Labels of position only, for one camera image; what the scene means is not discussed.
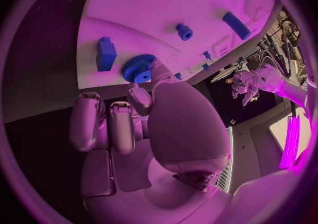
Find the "blue plastic part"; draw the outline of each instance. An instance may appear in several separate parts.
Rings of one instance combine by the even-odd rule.
[[[182,76],[180,73],[177,73],[174,75],[178,80],[182,80]]]
[[[151,79],[150,65],[156,56],[142,54],[130,59],[122,68],[122,76],[127,82],[143,83]]]
[[[203,67],[203,69],[204,69],[205,71],[209,71],[209,69],[210,69],[210,67],[209,67],[208,64],[204,64],[202,67]]]
[[[250,37],[251,31],[233,13],[226,13],[223,16],[223,21],[229,25],[242,40],[247,40],[247,38]]]
[[[96,56],[96,65],[98,72],[110,71],[114,64],[117,53],[115,46],[108,37],[99,40]]]
[[[205,58],[211,60],[211,54],[208,51],[205,51],[203,55],[205,56]]]
[[[182,23],[178,24],[176,29],[178,31],[179,37],[183,41],[187,41],[193,36],[193,31],[188,26],[184,26]]]

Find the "pink light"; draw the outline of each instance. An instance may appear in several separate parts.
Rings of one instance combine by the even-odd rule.
[[[288,117],[287,136],[284,152],[281,157],[279,168],[292,169],[297,156],[300,133],[300,119],[297,117]]]

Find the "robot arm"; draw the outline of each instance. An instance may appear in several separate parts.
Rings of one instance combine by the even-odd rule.
[[[234,74],[232,96],[245,93],[242,105],[258,92],[258,89],[275,93],[281,97],[287,97],[302,108],[307,108],[307,91],[280,76],[279,72],[269,64],[264,64],[256,71],[240,71]]]

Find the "white robotic hand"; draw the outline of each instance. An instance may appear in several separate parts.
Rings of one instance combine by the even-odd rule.
[[[288,80],[282,78],[274,67],[264,64],[262,67],[256,69],[256,71],[239,71],[235,73],[232,84],[232,96],[233,98],[237,98],[238,94],[245,93],[245,97],[242,100],[243,106],[256,95],[258,89],[286,97],[281,92],[284,83],[288,84]]]

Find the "magenta light strip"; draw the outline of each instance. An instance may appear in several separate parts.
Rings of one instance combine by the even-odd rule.
[[[297,156],[300,134],[300,119],[297,117],[288,117],[287,136],[284,152],[281,157],[279,168],[292,169]]]

